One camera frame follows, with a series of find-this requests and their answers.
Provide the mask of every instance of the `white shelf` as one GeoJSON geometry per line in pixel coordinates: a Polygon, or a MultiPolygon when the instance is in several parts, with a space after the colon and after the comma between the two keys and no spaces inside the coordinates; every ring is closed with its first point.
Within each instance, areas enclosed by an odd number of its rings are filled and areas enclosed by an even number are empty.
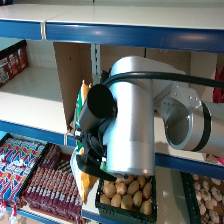
{"type": "MultiPolygon", "coordinates": [[[[183,184],[179,171],[156,167],[156,192],[157,192],[157,224],[190,224],[187,203],[184,195],[183,184]]],[[[95,208],[95,197],[98,182],[94,185],[88,196],[87,204],[82,210],[97,215],[96,221],[100,222],[99,210],[95,208]]]]}
{"type": "Polygon", "coordinates": [[[0,8],[0,20],[45,22],[70,10],[65,5],[13,4],[0,8]]]}
{"type": "Polygon", "coordinates": [[[73,7],[73,11],[48,22],[224,29],[224,4],[221,3],[205,5],[96,2],[89,5],[77,3],[73,7]]]}
{"type": "Polygon", "coordinates": [[[0,120],[67,132],[57,71],[28,67],[0,89],[0,120]]]}
{"type": "Polygon", "coordinates": [[[53,217],[53,216],[50,216],[50,215],[46,215],[46,214],[44,214],[42,212],[33,211],[32,209],[30,209],[30,207],[28,205],[26,205],[23,208],[21,208],[21,210],[25,211],[25,212],[28,212],[28,213],[31,213],[33,215],[45,218],[45,219],[49,219],[49,220],[51,220],[51,221],[53,221],[55,223],[70,224],[70,222],[64,221],[64,220],[62,220],[60,218],[56,218],[56,217],[53,217]]]}

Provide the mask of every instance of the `robotic arm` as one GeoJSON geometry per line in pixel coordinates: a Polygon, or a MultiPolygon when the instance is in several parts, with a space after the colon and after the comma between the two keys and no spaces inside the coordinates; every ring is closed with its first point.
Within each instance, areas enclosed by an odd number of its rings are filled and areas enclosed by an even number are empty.
{"type": "Polygon", "coordinates": [[[79,117],[82,130],[78,139],[85,148],[84,156],[77,156],[81,170],[111,180],[99,170],[102,157],[106,157],[110,172],[154,175],[154,109],[164,121],[172,148],[224,158],[223,104],[201,101],[196,91],[182,82],[157,79],[159,74],[167,79],[166,73],[184,75],[163,63],[126,57],[117,61],[110,73],[112,78],[123,79],[106,80],[108,87],[92,87],[79,117]],[[152,79],[137,71],[150,71],[152,79]]]}

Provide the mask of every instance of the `shelf bracket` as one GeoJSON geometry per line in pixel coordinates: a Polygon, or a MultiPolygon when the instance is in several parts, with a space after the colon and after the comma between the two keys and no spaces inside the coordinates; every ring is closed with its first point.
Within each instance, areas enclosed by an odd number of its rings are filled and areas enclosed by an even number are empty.
{"type": "Polygon", "coordinates": [[[92,78],[93,85],[100,83],[100,45],[91,44],[92,78]]]}

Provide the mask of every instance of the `store shelf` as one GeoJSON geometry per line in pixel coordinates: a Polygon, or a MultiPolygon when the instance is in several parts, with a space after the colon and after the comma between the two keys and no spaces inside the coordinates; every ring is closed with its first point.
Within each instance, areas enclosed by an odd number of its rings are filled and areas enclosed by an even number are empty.
{"type": "Polygon", "coordinates": [[[47,21],[48,40],[224,52],[224,4],[116,2],[73,7],[47,21]]]}
{"type": "MultiPolygon", "coordinates": [[[[166,140],[163,121],[157,113],[154,117],[154,135],[156,166],[224,180],[224,166],[206,162],[202,153],[171,148],[166,140]]],[[[67,145],[76,146],[71,135],[67,136],[67,145]]]]}
{"type": "Polygon", "coordinates": [[[45,21],[70,11],[69,6],[14,4],[0,7],[0,36],[30,40],[45,37],[45,21]]]}
{"type": "Polygon", "coordinates": [[[0,89],[0,130],[64,145],[67,132],[57,71],[28,67],[0,89]]]}
{"type": "MultiPolygon", "coordinates": [[[[158,204],[156,223],[190,224],[180,172],[156,167],[155,175],[158,204]]],[[[98,182],[90,191],[87,204],[82,207],[82,216],[100,223],[118,224],[118,222],[101,217],[99,210],[95,208],[97,187],[98,182]]]]}
{"type": "MultiPolygon", "coordinates": [[[[12,212],[12,208],[10,206],[7,206],[6,210],[9,212],[12,212]]],[[[62,223],[61,220],[53,221],[53,220],[48,219],[48,217],[47,218],[42,217],[43,214],[32,214],[31,212],[23,211],[21,209],[17,210],[17,214],[21,215],[25,218],[33,219],[37,222],[45,223],[45,224],[60,224],[60,223],[62,223]]]]}

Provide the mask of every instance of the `boxed product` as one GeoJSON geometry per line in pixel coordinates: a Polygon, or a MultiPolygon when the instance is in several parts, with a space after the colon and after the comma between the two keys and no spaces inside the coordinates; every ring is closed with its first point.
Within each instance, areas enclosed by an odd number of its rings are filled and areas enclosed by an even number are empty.
{"type": "Polygon", "coordinates": [[[224,182],[181,172],[191,223],[223,223],[224,182]]]}
{"type": "Polygon", "coordinates": [[[22,191],[37,168],[47,146],[21,141],[7,134],[0,141],[0,201],[22,207],[22,191]]]}
{"type": "Polygon", "coordinates": [[[69,160],[70,155],[51,145],[24,191],[24,198],[34,211],[81,223],[82,199],[69,160]]]}
{"type": "Polygon", "coordinates": [[[122,223],[156,223],[155,176],[128,175],[109,182],[100,179],[96,194],[100,215],[122,223]]]}
{"type": "Polygon", "coordinates": [[[28,67],[26,46],[22,40],[0,51],[0,87],[28,67]]]}

